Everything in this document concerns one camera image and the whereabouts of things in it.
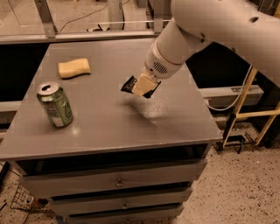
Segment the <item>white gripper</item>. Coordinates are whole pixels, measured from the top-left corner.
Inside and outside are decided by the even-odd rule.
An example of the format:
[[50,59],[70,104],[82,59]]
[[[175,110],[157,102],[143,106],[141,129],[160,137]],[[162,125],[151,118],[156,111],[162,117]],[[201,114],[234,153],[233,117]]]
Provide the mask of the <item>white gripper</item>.
[[151,97],[160,84],[158,79],[172,77],[186,58],[186,50],[178,44],[156,40],[145,55],[144,67],[148,72],[138,77],[131,92],[137,96]]

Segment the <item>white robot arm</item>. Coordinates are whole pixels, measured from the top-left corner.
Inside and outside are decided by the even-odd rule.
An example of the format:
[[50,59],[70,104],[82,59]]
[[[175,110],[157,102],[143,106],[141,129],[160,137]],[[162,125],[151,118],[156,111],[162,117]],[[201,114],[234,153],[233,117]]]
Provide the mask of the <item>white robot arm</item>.
[[280,18],[246,0],[171,0],[172,18],[151,45],[132,87],[143,96],[172,77],[195,53],[215,42],[280,85]]

